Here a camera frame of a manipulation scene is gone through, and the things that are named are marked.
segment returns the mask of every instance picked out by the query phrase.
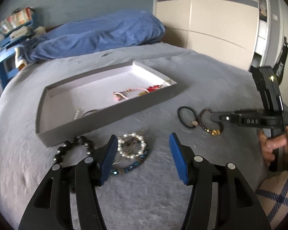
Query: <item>gray blanket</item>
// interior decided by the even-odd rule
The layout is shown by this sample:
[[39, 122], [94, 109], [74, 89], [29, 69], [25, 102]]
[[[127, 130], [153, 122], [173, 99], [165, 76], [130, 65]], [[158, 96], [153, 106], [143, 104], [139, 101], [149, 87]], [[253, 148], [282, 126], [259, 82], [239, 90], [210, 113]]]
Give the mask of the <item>gray blanket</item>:
[[[263, 180], [266, 169], [255, 129], [226, 124], [222, 135], [212, 136], [200, 127], [183, 127], [177, 118], [177, 108], [183, 105], [191, 106], [197, 113], [205, 107], [212, 111], [261, 107], [250, 73], [163, 43], [51, 60], [22, 70], [0, 99], [0, 211], [13, 228], [18, 228], [56, 153], [55, 147], [46, 148], [34, 133], [44, 87], [88, 70], [134, 59], [154, 59], [147, 65], [182, 84], [184, 91], [86, 134], [102, 146], [110, 134], [121, 136], [143, 130], [151, 147], [150, 155], [139, 168], [111, 176], [103, 187], [97, 188], [108, 229], [177, 230], [182, 225], [191, 187], [178, 179], [168, 145], [172, 132], [177, 133], [182, 144], [191, 146], [211, 163], [235, 163], [253, 189]], [[77, 164], [84, 157], [84, 150], [75, 148], [66, 156], [63, 166]], [[71, 208], [74, 228], [79, 229], [74, 195]]]

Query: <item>blue plaid stripe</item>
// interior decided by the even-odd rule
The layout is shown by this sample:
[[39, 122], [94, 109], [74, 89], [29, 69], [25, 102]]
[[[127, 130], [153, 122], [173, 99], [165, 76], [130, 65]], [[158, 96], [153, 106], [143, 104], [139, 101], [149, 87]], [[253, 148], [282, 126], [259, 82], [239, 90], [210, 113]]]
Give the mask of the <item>blue plaid stripe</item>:
[[266, 190], [256, 190], [256, 194], [269, 198], [276, 202], [271, 212], [267, 216], [270, 223], [273, 220], [276, 213], [278, 212], [278, 210], [280, 209], [282, 204], [288, 206], [288, 198], [286, 198], [287, 193], [288, 193], [288, 179], [280, 194], [276, 194], [276, 193], [266, 191]]

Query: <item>box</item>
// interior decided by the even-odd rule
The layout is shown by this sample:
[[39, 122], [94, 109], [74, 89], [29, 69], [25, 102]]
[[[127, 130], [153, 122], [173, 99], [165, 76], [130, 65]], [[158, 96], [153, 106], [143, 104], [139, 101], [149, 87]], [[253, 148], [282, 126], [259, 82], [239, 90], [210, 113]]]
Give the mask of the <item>box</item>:
[[[154, 85], [163, 85], [163, 88], [141, 96], [139, 93], [143, 90], [124, 93], [129, 99], [121, 101], [113, 95], [113, 92]], [[136, 61], [91, 70], [44, 89], [36, 115], [36, 134], [50, 147], [161, 103], [178, 93], [175, 81]], [[83, 117], [76, 115], [94, 109], [98, 111]]]

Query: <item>silver rivet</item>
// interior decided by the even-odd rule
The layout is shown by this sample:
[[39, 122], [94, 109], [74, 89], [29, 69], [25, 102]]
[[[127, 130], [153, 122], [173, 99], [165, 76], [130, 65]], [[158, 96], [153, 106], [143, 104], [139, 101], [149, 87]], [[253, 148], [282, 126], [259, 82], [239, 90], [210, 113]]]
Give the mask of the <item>silver rivet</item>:
[[91, 163], [91, 162], [93, 161], [93, 158], [87, 157], [87, 158], [85, 158], [84, 161], [85, 161], [86, 163]]
[[229, 163], [227, 164], [227, 167], [230, 168], [231, 170], [234, 170], [236, 168], [236, 165], [234, 165], [233, 163]]
[[203, 161], [203, 158], [201, 156], [195, 156], [194, 161], [201, 162], [201, 161]]
[[60, 168], [60, 164], [55, 164], [52, 166], [52, 170], [58, 170]]

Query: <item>human hand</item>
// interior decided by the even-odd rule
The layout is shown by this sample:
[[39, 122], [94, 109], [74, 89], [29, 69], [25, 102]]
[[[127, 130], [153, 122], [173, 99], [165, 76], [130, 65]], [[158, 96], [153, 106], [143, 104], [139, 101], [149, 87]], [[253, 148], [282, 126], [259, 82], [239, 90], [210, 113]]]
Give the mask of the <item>human hand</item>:
[[263, 156], [265, 164], [269, 167], [271, 162], [275, 160], [275, 156], [272, 153], [273, 150], [278, 149], [283, 146], [287, 146], [286, 134], [268, 139], [263, 133], [263, 130], [260, 131], [258, 136], [261, 154]]

